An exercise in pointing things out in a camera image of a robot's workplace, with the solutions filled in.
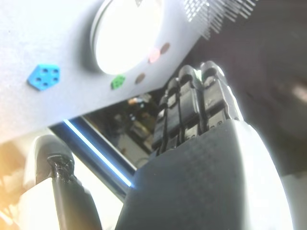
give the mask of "white round object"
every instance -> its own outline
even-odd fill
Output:
[[[92,26],[91,46],[100,69],[121,74],[138,65],[152,50],[163,17],[162,0],[106,1]]]

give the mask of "blue pentagon piece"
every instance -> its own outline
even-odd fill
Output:
[[[38,90],[46,90],[60,80],[60,69],[57,65],[37,65],[28,77],[28,83]]]

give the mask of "brown circle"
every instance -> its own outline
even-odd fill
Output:
[[[169,49],[170,46],[171,46],[171,44],[169,44],[168,42],[166,42],[166,43],[162,46],[162,48],[161,48],[161,50],[160,50],[160,54],[165,54],[165,53],[168,51],[168,49]]]
[[[145,74],[144,73],[141,73],[135,80],[135,84],[139,84],[141,83],[145,78]]]

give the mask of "white bristle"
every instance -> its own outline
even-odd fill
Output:
[[[235,22],[238,15],[248,19],[258,0],[181,0],[188,22],[206,39],[210,30],[219,33],[224,18]]]

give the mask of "green piece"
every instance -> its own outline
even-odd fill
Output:
[[[111,82],[111,87],[113,90],[121,87],[125,81],[125,77],[123,75],[117,75]]]

